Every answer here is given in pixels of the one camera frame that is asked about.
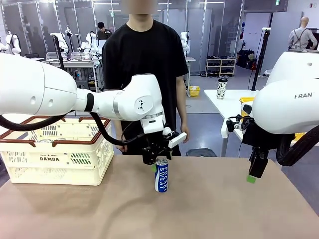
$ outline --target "person's neck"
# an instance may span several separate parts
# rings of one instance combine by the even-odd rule
[[[151,14],[130,14],[126,25],[134,31],[148,31],[153,26],[153,18]]]

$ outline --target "crate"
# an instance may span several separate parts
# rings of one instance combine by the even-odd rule
[[[189,93],[191,97],[198,97],[200,92],[199,86],[190,86],[189,87]]]
[[[240,98],[240,102],[241,103],[245,103],[245,102],[249,102],[249,101],[254,101],[255,97],[242,97]],[[243,110],[241,111],[241,116],[245,117],[248,116],[248,114],[246,112],[244,112]],[[295,136],[295,141],[298,141],[302,136],[304,136],[306,133],[296,133]]]
[[[47,117],[31,117],[35,123]],[[111,135],[109,119],[102,119]],[[93,118],[62,119],[30,131],[0,135],[0,154],[12,183],[101,184],[114,155]]]

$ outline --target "brown basket rim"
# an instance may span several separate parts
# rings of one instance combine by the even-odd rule
[[[48,116],[32,116],[32,117],[26,119],[25,121],[23,121],[21,124],[27,124],[27,123],[31,122],[32,120],[34,120],[34,119],[48,119],[48,118],[49,118]],[[80,117],[79,118],[79,122],[81,122],[83,120],[93,120],[93,118],[92,117]],[[105,122],[103,123],[103,126],[104,126],[104,128],[106,128],[107,125],[109,124],[110,120],[107,119],[107,118],[101,118],[101,120],[105,120]],[[7,132],[5,132],[2,135],[0,135],[0,143],[28,143],[32,147],[36,147],[35,140],[4,139],[4,137],[7,137],[8,135],[10,135],[13,132],[14,132],[14,130],[8,130]],[[52,147],[55,147],[57,144],[92,145],[92,144],[96,143],[96,141],[98,140],[98,138],[100,136],[101,136],[101,132],[98,131],[97,134],[95,134],[95,136],[90,141],[55,140],[55,141],[52,142]]]

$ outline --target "pocari sweat can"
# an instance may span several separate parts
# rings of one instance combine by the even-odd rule
[[[155,190],[159,193],[164,193],[168,187],[168,161],[159,159],[156,161],[155,166]]]

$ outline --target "can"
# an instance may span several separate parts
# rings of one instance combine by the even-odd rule
[[[164,193],[168,187],[168,161],[159,159],[156,161],[155,166],[155,190],[159,193]]]

